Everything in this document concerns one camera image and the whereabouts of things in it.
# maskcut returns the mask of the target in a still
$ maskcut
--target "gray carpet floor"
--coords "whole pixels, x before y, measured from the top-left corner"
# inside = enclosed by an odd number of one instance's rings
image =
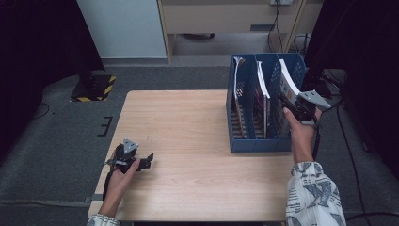
[[[85,198],[93,194],[97,185],[127,92],[226,89],[229,75],[228,67],[115,67],[106,70],[117,79],[105,101],[70,102],[77,76],[54,83],[43,92],[43,104],[0,168],[0,225],[85,225],[88,220]],[[399,182],[378,154],[363,151],[357,127],[341,107],[340,116],[354,155],[365,210],[398,213]],[[108,118],[112,118],[110,128],[106,136],[99,137],[104,133],[102,124],[107,124]],[[355,172],[336,109],[323,115],[321,136],[317,161],[338,185],[345,216],[362,213]],[[69,207],[53,206],[55,203]],[[376,216],[369,220],[373,225],[399,225],[396,217]],[[366,225],[364,218],[347,224]]]

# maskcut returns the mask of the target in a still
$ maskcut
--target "yellow and black hazard tape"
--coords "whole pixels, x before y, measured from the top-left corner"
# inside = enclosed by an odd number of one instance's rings
[[[111,91],[112,86],[114,85],[115,79],[116,79],[115,75],[110,76],[106,89],[104,90],[104,94],[102,96],[95,96],[95,97],[81,96],[81,97],[71,98],[71,101],[72,102],[104,101],[108,97],[108,94]]]

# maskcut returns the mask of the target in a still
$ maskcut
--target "blue plastic crate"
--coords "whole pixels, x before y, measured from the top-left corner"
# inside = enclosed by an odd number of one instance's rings
[[[237,87],[241,90],[238,102],[243,108],[246,136],[240,136],[237,130],[237,119],[232,109],[234,93],[234,61],[235,57],[245,60],[237,73]],[[281,77],[281,65],[279,59],[285,61],[287,69],[295,84],[300,88],[306,73],[305,63],[300,54],[248,54],[232,55],[229,76],[229,85],[226,101],[228,116],[228,128],[231,151],[233,153],[267,153],[267,152],[289,152],[291,140],[289,138],[278,138],[275,127],[275,117],[272,115],[272,129],[268,130],[270,136],[267,138],[256,137],[256,126],[253,118],[253,105],[255,95],[255,79],[257,79],[257,61],[262,61],[263,76],[268,92],[271,96],[271,111],[276,110],[279,95],[279,79]]]

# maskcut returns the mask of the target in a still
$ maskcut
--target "patterned shirt sleeve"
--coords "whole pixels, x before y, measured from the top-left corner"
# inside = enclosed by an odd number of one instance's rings
[[[120,223],[114,218],[96,214],[88,220],[87,226],[120,226]]]
[[[293,166],[288,182],[287,225],[345,226],[338,187],[317,162]]]

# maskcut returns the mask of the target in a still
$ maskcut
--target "white book cover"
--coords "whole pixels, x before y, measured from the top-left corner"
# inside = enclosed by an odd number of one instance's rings
[[[245,130],[245,123],[244,123],[243,109],[238,102],[238,97],[243,95],[243,91],[241,86],[237,86],[238,68],[245,62],[245,60],[239,56],[235,56],[233,60],[234,60],[234,97],[233,97],[232,108],[238,118],[241,134],[243,135],[243,137],[247,137],[247,133]]]
[[[263,128],[263,137],[267,138],[267,130],[270,119],[270,95],[264,82],[262,62],[257,61],[257,79],[255,79],[254,113],[260,120]]]
[[[282,93],[287,97],[287,99],[294,104],[297,95],[299,94],[299,89],[296,87],[291,75],[288,72],[287,66],[285,65],[284,59],[279,60],[281,64],[281,78],[279,81],[279,93]],[[278,101],[278,106],[276,107],[276,123],[278,128],[279,137],[288,137],[290,132],[290,124],[284,117],[282,111],[282,102]]]

